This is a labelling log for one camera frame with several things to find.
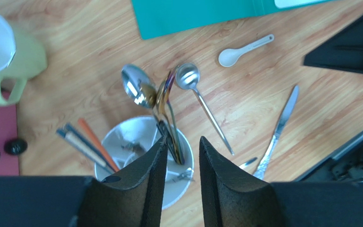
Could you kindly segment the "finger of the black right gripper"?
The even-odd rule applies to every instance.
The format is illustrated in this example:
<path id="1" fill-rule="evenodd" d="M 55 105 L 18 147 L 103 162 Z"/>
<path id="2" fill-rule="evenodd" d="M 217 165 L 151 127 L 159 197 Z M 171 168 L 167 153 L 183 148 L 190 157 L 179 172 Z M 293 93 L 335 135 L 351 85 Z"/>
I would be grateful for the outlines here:
<path id="1" fill-rule="evenodd" d="M 306 54 L 303 65 L 363 74 L 363 15 Z"/>

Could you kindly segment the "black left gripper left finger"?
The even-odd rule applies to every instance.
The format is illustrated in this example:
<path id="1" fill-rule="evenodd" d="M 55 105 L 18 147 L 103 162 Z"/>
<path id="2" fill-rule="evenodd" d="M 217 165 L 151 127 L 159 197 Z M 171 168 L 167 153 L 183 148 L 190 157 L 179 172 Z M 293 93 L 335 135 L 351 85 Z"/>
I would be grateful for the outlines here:
<path id="1" fill-rule="evenodd" d="M 157 227 L 168 147 L 102 181 L 91 176 L 0 176 L 0 227 Z"/>

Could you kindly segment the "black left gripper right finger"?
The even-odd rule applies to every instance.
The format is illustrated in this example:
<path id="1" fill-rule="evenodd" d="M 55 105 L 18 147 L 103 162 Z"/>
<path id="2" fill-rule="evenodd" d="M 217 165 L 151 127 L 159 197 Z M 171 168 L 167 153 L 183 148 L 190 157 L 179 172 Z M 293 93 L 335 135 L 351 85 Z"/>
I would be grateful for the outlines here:
<path id="1" fill-rule="evenodd" d="M 205 138 L 199 143 L 207 227 L 363 227 L 363 183 L 265 182 Z"/>

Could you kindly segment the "silver table knife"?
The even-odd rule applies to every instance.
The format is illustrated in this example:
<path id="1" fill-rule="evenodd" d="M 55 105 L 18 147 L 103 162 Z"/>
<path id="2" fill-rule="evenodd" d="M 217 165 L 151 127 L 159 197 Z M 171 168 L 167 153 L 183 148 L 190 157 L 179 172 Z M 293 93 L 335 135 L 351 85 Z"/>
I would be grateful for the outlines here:
<path id="1" fill-rule="evenodd" d="M 280 136 L 282 134 L 282 131 L 284 129 L 284 127 L 286 126 L 290 116 L 292 115 L 293 111 L 294 111 L 294 107 L 295 107 L 295 104 L 296 104 L 296 101 L 297 101 L 297 98 L 299 96 L 299 86 L 298 85 L 295 85 L 291 94 L 290 94 L 290 97 L 289 99 L 287 100 L 287 103 L 280 115 L 280 118 L 278 120 L 278 123 L 276 125 L 276 128 L 274 130 L 274 133 L 273 133 L 273 136 L 272 136 L 272 139 L 270 141 L 270 144 L 263 156 L 263 158 L 261 159 L 256 171 L 254 172 L 253 176 L 260 179 L 260 180 L 263 180 L 264 179 L 264 176 L 265 176 L 265 171 L 269 165 L 269 162 L 271 160 L 271 156 L 272 156 L 272 152 L 274 151 L 275 149 L 275 146 L 277 144 L 277 142 L 279 141 L 280 139 Z"/>

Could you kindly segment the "white divided utensil holder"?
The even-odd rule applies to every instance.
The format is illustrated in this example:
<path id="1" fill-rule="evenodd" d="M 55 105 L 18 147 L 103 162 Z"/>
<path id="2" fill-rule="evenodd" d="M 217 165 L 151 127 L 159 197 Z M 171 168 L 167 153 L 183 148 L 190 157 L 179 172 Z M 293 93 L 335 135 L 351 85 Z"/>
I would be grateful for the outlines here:
<path id="1" fill-rule="evenodd" d="M 177 131 L 185 164 L 179 165 L 175 163 L 172 155 L 168 154 L 162 209 L 167 209 L 174 205 L 185 194 L 190 185 L 190 181 L 187 180 L 175 183 L 169 180 L 189 167 L 194 169 L 194 157 L 191 146 L 184 134 L 180 130 Z M 139 116 L 128 119 L 114 127 L 102 140 L 102 145 L 118 167 L 124 168 L 136 160 L 137 157 L 134 152 L 122 149 L 121 145 L 126 145 L 129 142 L 139 143 L 148 151 L 160 138 L 161 133 L 157 129 L 154 118 L 152 116 Z"/>

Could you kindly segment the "orange chopstick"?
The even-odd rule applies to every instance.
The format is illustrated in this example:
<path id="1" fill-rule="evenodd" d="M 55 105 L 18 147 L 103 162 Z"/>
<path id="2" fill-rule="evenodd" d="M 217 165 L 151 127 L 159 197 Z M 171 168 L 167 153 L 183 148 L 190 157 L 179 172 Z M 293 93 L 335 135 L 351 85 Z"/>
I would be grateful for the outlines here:
<path id="1" fill-rule="evenodd" d="M 118 172 L 120 170 L 119 167 L 113 161 L 112 157 L 109 155 L 109 153 L 107 152 L 105 147 L 101 144 L 99 138 L 93 132 L 93 130 L 91 129 L 89 124 L 86 122 L 86 120 L 84 118 L 79 118 L 78 125 L 86 133 L 86 135 L 89 137 L 90 141 L 97 148 L 97 150 L 100 152 L 100 154 L 104 157 L 105 161 L 107 161 L 108 165 L 112 168 L 112 170 L 114 172 Z"/>

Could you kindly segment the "gold spoon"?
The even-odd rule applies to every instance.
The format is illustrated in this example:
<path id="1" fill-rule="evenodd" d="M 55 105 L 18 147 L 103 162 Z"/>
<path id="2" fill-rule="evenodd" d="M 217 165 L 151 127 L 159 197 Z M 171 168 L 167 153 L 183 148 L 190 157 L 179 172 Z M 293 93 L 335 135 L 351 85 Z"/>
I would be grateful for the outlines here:
<path id="1" fill-rule="evenodd" d="M 179 165 L 183 165 L 185 161 L 180 149 L 178 141 L 179 139 L 177 135 L 175 135 L 177 133 L 174 133 L 174 129 L 172 129 L 171 121 L 165 110 L 165 106 L 169 96 L 168 87 L 169 83 L 165 79 L 162 82 L 162 84 L 159 86 L 156 95 L 156 111 L 158 116 L 158 127 L 162 135 L 166 137 L 166 142 L 174 161 Z"/>

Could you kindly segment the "silver spoon dark handle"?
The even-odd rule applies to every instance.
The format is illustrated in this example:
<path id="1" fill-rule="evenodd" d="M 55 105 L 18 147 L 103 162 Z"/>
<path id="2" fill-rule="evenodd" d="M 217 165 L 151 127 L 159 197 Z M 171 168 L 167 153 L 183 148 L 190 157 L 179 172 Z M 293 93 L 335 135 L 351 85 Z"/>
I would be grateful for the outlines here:
<path id="1" fill-rule="evenodd" d="M 165 136 L 174 161 L 182 164 L 180 153 L 170 126 L 164 122 L 157 109 L 157 89 L 149 76 L 138 66 L 126 64 L 122 67 L 121 78 L 127 95 L 139 106 L 152 110 L 157 128 Z"/>

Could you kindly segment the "white plastic spoon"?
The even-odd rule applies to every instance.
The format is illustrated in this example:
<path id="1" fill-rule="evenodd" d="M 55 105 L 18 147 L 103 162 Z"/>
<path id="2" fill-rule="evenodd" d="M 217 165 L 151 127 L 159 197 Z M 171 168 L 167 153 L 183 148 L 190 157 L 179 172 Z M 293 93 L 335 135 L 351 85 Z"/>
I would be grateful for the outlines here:
<path id="1" fill-rule="evenodd" d="M 264 46 L 268 43 L 271 43 L 272 41 L 274 41 L 275 37 L 273 34 L 269 34 L 253 43 L 250 43 L 244 47 L 238 48 L 238 49 L 224 49 L 223 51 L 220 52 L 219 56 L 218 56 L 218 62 L 221 66 L 223 67 L 231 67 L 233 66 L 238 60 L 239 58 L 254 50 L 257 49 L 261 46 Z"/>

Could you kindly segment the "iridescent blue purple spoon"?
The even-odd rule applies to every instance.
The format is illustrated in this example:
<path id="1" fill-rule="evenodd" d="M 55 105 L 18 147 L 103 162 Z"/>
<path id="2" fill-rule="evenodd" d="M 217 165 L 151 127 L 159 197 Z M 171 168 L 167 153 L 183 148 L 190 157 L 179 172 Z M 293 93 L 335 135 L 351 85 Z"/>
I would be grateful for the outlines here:
<path id="1" fill-rule="evenodd" d="M 178 131 L 177 131 L 177 126 L 176 126 L 176 121 L 175 121 L 175 116 L 174 116 L 174 111 L 173 111 L 173 107 L 170 103 L 169 100 L 169 96 L 170 96 L 170 92 L 171 92 L 171 88 L 174 84 L 175 78 L 176 78 L 176 72 L 177 72 L 178 66 L 176 66 L 175 68 L 173 68 L 169 74 L 168 77 L 165 80 L 165 84 L 164 84 L 164 100 L 169 108 L 170 111 L 170 115 L 171 115 L 171 119 L 172 119 L 172 138 L 174 140 L 174 153 L 175 153 L 175 157 L 174 160 L 176 163 L 178 163 L 179 165 L 184 165 L 185 164 L 185 158 L 184 158 L 184 154 L 182 152 L 182 148 L 181 148 L 181 143 L 178 137 Z"/>

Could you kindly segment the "small silver fork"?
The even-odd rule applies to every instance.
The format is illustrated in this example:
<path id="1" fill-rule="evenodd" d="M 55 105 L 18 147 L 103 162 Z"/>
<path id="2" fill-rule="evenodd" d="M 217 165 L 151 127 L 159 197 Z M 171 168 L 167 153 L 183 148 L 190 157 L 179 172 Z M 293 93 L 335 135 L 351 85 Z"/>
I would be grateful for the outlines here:
<path id="1" fill-rule="evenodd" d="M 254 161 L 256 161 L 258 158 L 257 157 L 253 157 L 251 159 L 249 159 L 248 161 L 244 162 L 243 164 L 239 165 L 240 169 L 245 169 L 247 168 L 251 163 L 253 163 Z"/>

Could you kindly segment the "iridescent ornate handle utensil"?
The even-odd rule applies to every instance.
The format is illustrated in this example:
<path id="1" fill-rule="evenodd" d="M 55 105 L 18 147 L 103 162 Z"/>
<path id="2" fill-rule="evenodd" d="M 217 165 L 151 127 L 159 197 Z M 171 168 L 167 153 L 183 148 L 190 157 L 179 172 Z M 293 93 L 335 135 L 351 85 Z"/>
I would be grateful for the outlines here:
<path id="1" fill-rule="evenodd" d="M 126 145 L 121 145 L 121 148 L 134 152 L 138 156 L 142 156 L 146 153 L 146 150 L 139 143 L 129 142 Z"/>

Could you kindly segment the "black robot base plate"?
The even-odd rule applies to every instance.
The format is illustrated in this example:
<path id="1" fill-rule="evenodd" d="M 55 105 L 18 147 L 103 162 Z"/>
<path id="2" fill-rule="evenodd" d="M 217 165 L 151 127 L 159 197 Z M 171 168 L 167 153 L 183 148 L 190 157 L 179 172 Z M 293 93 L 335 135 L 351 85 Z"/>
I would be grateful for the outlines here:
<path id="1" fill-rule="evenodd" d="M 363 131 L 296 178 L 304 182 L 363 182 Z"/>

